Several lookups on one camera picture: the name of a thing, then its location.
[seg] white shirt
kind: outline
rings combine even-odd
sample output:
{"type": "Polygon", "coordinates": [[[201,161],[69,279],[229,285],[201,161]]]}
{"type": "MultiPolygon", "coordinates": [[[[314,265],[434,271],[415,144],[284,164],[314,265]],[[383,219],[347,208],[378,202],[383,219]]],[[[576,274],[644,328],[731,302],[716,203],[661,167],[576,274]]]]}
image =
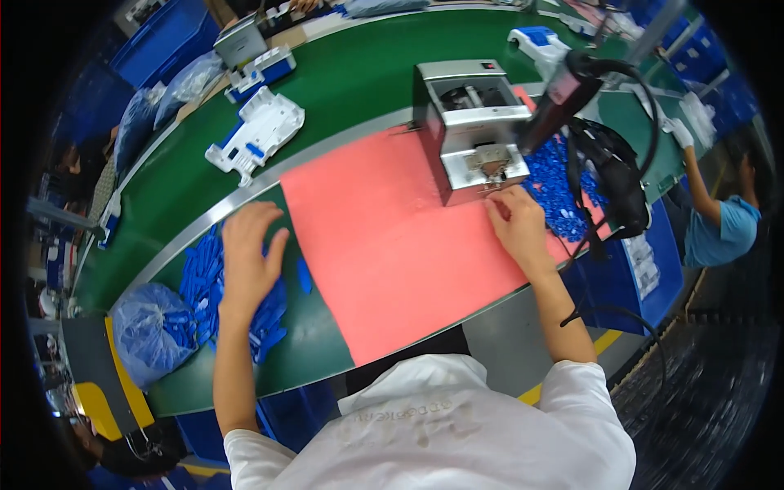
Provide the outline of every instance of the white shirt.
{"type": "Polygon", "coordinates": [[[223,446],[234,490],[259,488],[628,488],[634,446],[610,402],[604,371],[561,361],[539,408],[490,390],[461,354],[398,362],[338,402],[297,455],[250,430],[223,446]]]}

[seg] workbench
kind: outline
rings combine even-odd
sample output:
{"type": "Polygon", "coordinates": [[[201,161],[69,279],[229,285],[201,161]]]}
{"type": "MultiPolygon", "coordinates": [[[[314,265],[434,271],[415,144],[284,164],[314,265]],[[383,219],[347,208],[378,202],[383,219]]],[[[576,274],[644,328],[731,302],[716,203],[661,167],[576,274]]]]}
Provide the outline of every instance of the workbench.
{"type": "MultiPolygon", "coordinates": [[[[295,48],[296,70],[271,88],[304,108],[307,120],[266,168],[257,169],[250,191],[237,189],[235,172],[224,174],[204,159],[205,149],[220,142],[234,127],[239,108],[222,96],[213,97],[168,134],[123,190],[122,221],[108,250],[89,251],[76,287],[79,304],[88,313],[102,314],[110,310],[126,287],[139,280],[161,282],[177,290],[185,260],[182,250],[213,223],[250,198],[274,201],[287,210],[277,185],[285,169],[410,119],[414,64],[495,58],[511,83],[541,82],[533,62],[506,42],[510,29],[526,25],[550,27],[573,48],[584,47],[588,41],[553,18],[483,6],[392,16],[295,48]]],[[[626,42],[611,37],[598,56],[622,57],[625,51],[626,42]]],[[[674,77],[659,76],[654,84],[665,89],[658,95],[665,113],[686,122],[678,106],[679,94],[673,92],[679,86],[674,77]]],[[[642,158],[650,123],[636,96],[603,93],[599,108],[603,123],[626,138],[642,158]]],[[[706,148],[696,150],[699,157],[706,148]]],[[[645,177],[649,201],[658,199],[683,174],[681,160],[681,149],[674,138],[662,133],[656,158],[645,177]]],[[[269,236],[280,226],[293,230],[288,214],[274,225],[269,236]]],[[[282,327],[289,334],[270,351],[263,366],[255,368],[258,396],[356,367],[318,285],[310,295],[300,290],[296,273],[300,256],[294,233],[283,266],[289,300],[282,327]]],[[[487,308],[505,299],[499,298],[487,308]]],[[[147,393],[152,412],[170,416],[211,408],[213,362],[214,353],[202,348],[156,383],[147,393]]]]}

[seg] gray machine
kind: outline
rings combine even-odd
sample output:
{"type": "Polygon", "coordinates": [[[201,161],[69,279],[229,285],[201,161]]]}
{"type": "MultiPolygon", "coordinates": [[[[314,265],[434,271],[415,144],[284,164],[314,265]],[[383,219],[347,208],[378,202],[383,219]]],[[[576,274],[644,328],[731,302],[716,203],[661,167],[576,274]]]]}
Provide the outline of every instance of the gray machine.
{"type": "Polygon", "coordinates": [[[258,27],[258,14],[252,13],[218,35],[212,47],[229,70],[242,69],[267,51],[258,27]]]}
{"type": "Polygon", "coordinates": [[[483,198],[528,175],[515,125],[531,111],[495,60],[414,66],[413,127],[445,206],[483,198]]]}

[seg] blue crate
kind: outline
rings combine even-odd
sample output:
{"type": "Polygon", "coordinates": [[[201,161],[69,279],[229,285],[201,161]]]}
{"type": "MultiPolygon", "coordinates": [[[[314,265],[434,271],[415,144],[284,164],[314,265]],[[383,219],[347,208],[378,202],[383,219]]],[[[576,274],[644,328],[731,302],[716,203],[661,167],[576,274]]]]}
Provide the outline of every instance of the blue crate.
{"type": "MultiPolygon", "coordinates": [[[[634,23],[640,27],[648,28],[648,25],[650,25],[654,17],[656,17],[656,15],[659,13],[659,10],[662,9],[664,3],[665,0],[653,0],[647,2],[645,0],[637,0],[636,2],[631,2],[631,5],[628,6],[627,11],[634,19],[634,23]]],[[[688,25],[689,22],[686,17],[680,16],[662,38],[661,46],[664,49],[669,48],[675,39],[681,35],[681,32],[683,32],[684,29],[688,27],[688,25]]]]}
{"type": "Polygon", "coordinates": [[[670,57],[675,74],[687,87],[690,82],[709,84],[727,68],[727,58],[713,32],[701,26],[684,46],[670,57]]]}
{"type": "Polygon", "coordinates": [[[85,139],[107,135],[120,122],[125,107],[134,94],[133,87],[98,60],[90,60],[68,89],[53,139],[81,143],[85,139]]]}
{"type": "Polygon", "coordinates": [[[228,466],[215,410],[188,413],[176,416],[175,419],[189,452],[208,463],[228,466]]]}
{"type": "Polygon", "coordinates": [[[157,480],[148,481],[144,484],[144,488],[152,488],[153,490],[195,490],[197,488],[196,481],[190,473],[181,466],[176,467],[174,470],[169,471],[165,477],[157,480]],[[164,483],[163,479],[169,480],[169,484],[164,483]]]}
{"type": "Polygon", "coordinates": [[[191,474],[189,474],[185,468],[180,466],[170,471],[169,474],[166,475],[166,479],[169,480],[171,486],[166,485],[162,478],[146,481],[145,483],[141,484],[138,481],[134,481],[130,478],[120,477],[116,474],[113,474],[102,466],[96,466],[92,470],[88,471],[87,476],[89,477],[91,483],[93,483],[93,487],[98,490],[133,490],[135,488],[169,490],[171,487],[174,487],[176,490],[195,490],[197,488],[196,482],[194,481],[191,474]]]}
{"type": "Polygon", "coordinates": [[[738,73],[730,73],[730,76],[715,90],[707,93],[702,101],[716,110],[713,125],[719,140],[741,125],[749,123],[760,111],[754,92],[738,73]]]}
{"type": "MultiPolygon", "coordinates": [[[[640,315],[653,327],[661,323],[684,284],[675,237],[661,199],[652,206],[651,228],[646,232],[645,239],[653,249],[654,262],[660,273],[659,285],[645,299],[640,300],[632,263],[623,242],[608,240],[605,245],[609,259],[593,260],[587,253],[564,273],[564,284],[575,304],[587,288],[588,294],[582,310],[596,305],[614,305],[640,315]]],[[[611,311],[597,310],[583,317],[583,320],[591,327],[649,335],[638,321],[611,311]]]]}
{"type": "Polygon", "coordinates": [[[131,85],[169,83],[212,49],[220,29],[202,0],[169,0],[126,42],[110,65],[131,85]]]}
{"type": "Polygon", "coordinates": [[[201,490],[231,490],[231,475],[216,473],[204,483],[201,490]]]}
{"type": "MultiPolygon", "coordinates": [[[[259,399],[256,415],[263,435],[300,452],[324,427],[336,406],[335,395],[325,380],[259,399]]],[[[176,420],[186,446],[199,459],[228,464],[214,410],[177,416],[176,420]]]]}

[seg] light blue shirt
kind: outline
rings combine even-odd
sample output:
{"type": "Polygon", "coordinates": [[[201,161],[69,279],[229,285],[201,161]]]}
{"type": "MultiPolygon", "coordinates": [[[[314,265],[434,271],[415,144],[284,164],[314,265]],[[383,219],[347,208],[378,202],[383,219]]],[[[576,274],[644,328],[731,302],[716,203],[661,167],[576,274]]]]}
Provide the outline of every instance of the light blue shirt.
{"type": "Polygon", "coordinates": [[[686,267],[716,267],[730,263],[751,249],[757,239],[760,210],[740,196],[721,201],[721,226],[694,209],[686,230],[686,267]]]}

